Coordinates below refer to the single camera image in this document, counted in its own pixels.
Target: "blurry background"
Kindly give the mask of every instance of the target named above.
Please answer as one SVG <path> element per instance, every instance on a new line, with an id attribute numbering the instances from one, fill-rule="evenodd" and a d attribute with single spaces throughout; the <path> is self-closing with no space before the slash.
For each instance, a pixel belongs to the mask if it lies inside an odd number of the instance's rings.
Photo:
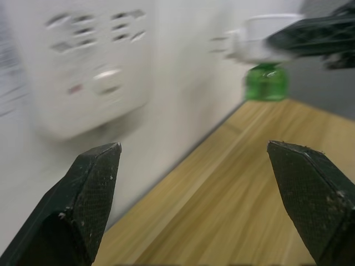
<path id="1" fill-rule="evenodd" d="M 155 43 L 149 103 L 65 142 L 33 129 L 26 76 L 11 29 L 0 14 L 0 252 L 78 154 L 120 141 L 123 153 L 110 227 L 242 103 L 242 78 L 250 66 L 211 53 L 216 49 L 211 39 L 251 16 L 287 12 L 289 5 L 285 0 L 150 1 L 155 5 Z M 309 0 L 305 12 L 327 14 L 344 2 Z M 347 83 L 352 70 L 329 73 L 321 68 L 318 58 L 287 64 L 292 97 L 354 118 L 354 93 Z"/>

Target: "green bottle cap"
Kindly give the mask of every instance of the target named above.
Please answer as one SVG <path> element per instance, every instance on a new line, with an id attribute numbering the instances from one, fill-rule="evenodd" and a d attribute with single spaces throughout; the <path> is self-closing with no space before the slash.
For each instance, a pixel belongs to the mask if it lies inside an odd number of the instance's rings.
<path id="1" fill-rule="evenodd" d="M 287 96 L 286 71 L 277 64 L 261 64 L 246 76 L 246 100 L 281 101 Z"/>

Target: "wooden tabletop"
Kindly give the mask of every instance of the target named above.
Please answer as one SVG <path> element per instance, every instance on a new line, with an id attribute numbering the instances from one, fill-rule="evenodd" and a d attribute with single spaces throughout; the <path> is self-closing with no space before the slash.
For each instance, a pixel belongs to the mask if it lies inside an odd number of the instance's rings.
<path id="1" fill-rule="evenodd" d="M 355 123 L 292 100 L 247 102 L 103 237 L 94 266 L 312 263 L 268 140 L 323 151 L 355 180 Z"/>

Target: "green bottle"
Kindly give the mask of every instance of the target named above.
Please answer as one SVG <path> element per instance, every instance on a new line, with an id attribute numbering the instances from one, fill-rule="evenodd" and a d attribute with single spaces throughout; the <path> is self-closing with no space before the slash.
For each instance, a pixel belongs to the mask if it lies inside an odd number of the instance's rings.
<path id="1" fill-rule="evenodd" d="M 260 64 L 246 76 L 246 100 L 281 101 L 287 96 L 286 71 L 277 64 Z"/>

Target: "wooden table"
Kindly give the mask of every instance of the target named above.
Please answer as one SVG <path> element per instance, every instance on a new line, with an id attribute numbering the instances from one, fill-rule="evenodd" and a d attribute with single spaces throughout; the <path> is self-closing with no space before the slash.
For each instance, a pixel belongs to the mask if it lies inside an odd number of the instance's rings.
<path id="1" fill-rule="evenodd" d="M 312 263 L 268 140 L 323 151 L 355 180 L 354 122 L 292 100 L 248 102 L 106 232 L 94 266 Z"/>

